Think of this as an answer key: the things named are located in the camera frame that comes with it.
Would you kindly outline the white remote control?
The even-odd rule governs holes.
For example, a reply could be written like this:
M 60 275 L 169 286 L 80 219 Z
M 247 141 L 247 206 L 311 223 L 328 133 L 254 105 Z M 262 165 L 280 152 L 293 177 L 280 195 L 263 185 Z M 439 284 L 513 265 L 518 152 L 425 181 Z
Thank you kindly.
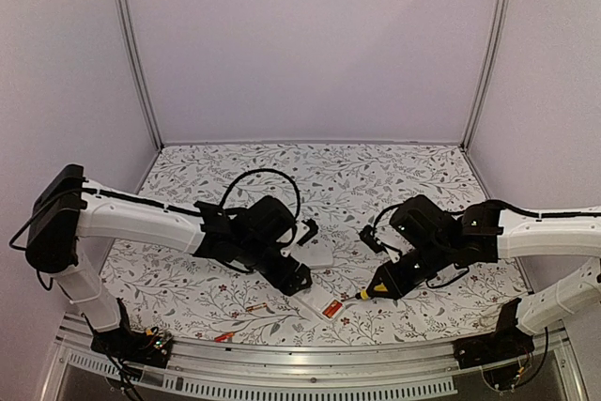
M 333 265 L 332 249 L 325 242 L 295 244 L 291 248 L 291 255 L 311 270 L 327 269 Z

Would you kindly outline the white remote with green logo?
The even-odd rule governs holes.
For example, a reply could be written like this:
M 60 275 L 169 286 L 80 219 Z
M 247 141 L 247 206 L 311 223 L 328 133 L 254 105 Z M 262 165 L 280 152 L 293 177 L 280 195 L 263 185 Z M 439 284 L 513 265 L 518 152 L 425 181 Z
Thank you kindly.
M 343 304 L 339 299 L 334 297 L 332 293 L 330 293 L 328 290 L 322 288 L 319 285 L 312 285 L 309 288 L 301 290 L 299 293 L 295 294 L 292 297 L 292 299 L 309 309 L 318 319 L 328 322 L 333 321 L 328 320 L 325 316 L 322 315 L 324 309 L 328 307 L 333 301 L 339 301 L 341 304 Z M 338 317 L 336 317 L 334 321 L 336 319 L 340 319 L 344 311 Z

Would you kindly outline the gold black battery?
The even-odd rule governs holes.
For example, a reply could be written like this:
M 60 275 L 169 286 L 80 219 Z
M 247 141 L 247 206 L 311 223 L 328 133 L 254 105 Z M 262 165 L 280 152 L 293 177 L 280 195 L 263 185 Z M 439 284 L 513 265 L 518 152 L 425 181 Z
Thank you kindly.
M 265 308 L 267 308 L 267 304 L 265 302 L 262 302 L 262 303 L 247 307 L 246 312 L 251 313 L 251 312 L 254 312 L 254 311 L 257 311 L 260 309 L 265 309 Z

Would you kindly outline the yellow handled screwdriver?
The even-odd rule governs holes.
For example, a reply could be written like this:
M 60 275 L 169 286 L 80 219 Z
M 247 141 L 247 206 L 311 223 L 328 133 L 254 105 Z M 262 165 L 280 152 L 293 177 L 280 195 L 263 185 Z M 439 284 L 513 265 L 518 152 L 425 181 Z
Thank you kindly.
M 362 290 L 358 293 L 356 293 L 355 295 L 345 298 L 343 299 L 343 302 L 350 302 L 350 301 L 367 301 L 372 299 L 373 296 L 368 293 L 366 290 Z

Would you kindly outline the red gold battery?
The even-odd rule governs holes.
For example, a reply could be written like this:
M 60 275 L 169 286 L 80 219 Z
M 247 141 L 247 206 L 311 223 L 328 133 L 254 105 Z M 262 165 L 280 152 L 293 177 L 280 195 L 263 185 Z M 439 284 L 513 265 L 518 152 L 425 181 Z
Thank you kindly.
M 223 334 L 217 336 L 214 339 L 214 341 L 216 343 L 225 343 L 225 342 L 230 343 L 232 341 L 232 339 L 233 339 L 234 336 L 235 336 L 234 332 L 226 332 L 226 333 L 223 333 Z

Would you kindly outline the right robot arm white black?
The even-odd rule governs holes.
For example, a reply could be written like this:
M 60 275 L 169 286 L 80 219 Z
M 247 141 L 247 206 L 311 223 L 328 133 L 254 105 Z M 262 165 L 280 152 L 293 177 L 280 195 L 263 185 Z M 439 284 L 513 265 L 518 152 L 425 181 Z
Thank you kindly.
M 529 211 L 491 199 L 459 212 L 445 211 L 424 195 L 388 207 L 391 227 L 412 247 L 380 265 L 357 299 L 399 300 L 449 266 L 533 255 L 575 255 L 587 262 L 537 293 L 501 310 L 509 319 L 487 336 L 485 351 L 506 359 L 522 332 L 536 335 L 549 324 L 600 300 L 600 209 Z

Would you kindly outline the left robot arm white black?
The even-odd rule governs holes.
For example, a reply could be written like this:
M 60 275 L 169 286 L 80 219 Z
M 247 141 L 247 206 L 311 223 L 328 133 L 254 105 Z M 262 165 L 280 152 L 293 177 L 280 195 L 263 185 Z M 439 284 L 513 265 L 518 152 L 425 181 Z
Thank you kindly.
M 197 201 L 186 207 L 109 189 L 85 177 L 78 164 L 63 168 L 36 200 L 30 218 L 10 239 L 27 263 L 68 295 L 104 344 L 120 358 L 139 350 L 127 314 L 87 258 L 80 238 L 142 242 L 256 271 L 286 296 L 312 284 L 310 269 L 288 251 L 317 231 L 297 208 L 265 195 L 248 208 Z

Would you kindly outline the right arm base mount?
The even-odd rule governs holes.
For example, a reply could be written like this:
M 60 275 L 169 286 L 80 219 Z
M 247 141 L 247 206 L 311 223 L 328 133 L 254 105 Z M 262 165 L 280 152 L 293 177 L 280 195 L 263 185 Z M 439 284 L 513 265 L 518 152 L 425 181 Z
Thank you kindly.
M 501 362 L 534 351 L 533 339 L 521 331 L 490 332 L 453 341 L 461 369 Z

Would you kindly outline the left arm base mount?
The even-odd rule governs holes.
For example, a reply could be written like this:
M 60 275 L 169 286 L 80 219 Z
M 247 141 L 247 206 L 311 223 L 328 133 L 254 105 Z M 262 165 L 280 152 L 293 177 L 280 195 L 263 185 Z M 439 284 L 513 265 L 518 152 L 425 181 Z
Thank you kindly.
M 173 343 L 168 333 L 130 331 L 124 327 L 94 332 L 91 350 L 115 360 L 140 363 L 164 369 L 170 359 Z

